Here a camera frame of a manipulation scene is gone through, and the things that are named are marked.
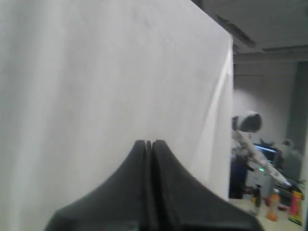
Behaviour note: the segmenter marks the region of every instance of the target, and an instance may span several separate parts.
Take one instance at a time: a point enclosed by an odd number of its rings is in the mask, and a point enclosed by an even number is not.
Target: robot
[[[247,136],[247,133],[258,132],[261,125],[262,119],[260,114],[253,111],[248,111],[241,116],[232,118],[232,138],[241,145],[234,153],[240,156],[241,160],[246,163],[248,169],[250,168],[248,162],[252,160],[258,163],[278,183],[286,187],[291,187],[291,183],[271,165],[262,152],[254,148],[253,143]]]

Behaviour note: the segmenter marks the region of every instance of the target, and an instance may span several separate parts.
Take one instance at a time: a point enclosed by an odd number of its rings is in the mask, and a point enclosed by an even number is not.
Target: ceiling
[[[308,0],[192,1],[233,35],[235,62],[308,60]]]

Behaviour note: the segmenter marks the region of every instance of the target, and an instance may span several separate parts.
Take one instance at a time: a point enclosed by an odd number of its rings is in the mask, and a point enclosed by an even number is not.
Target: desk
[[[249,211],[251,206],[251,203],[248,200],[230,199],[229,202],[244,211]],[[262,202],[260,213],[256,216],[263,225],[265,231],[303,231],[302,226],[288,220],[288,211],[282,212],[279,210],[277,222],[266,219],[265,216],[267,211],[268,207]]]

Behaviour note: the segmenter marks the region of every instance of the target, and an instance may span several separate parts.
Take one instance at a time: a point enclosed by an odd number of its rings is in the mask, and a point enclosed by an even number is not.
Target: computer monitor
[[[261,144],[254,144],[255,148],[262,152],[264,156],[270,161],[272,165],[276,165],[277,149],[273,147],[264,146]]]

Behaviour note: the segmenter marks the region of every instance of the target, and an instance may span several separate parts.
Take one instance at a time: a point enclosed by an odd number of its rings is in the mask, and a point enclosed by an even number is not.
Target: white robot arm
[[[271,165],[262,152],[254,148],[251,140],[245,136],[246,132],[257,132],[261,128],[261,123],[261,116],[256,112],[250,111],[245,115],[234,117],[232,121],[232,138],[244,147],[250,153],[249,157],[260,164],[275,180],[290,186],[289,181]]]

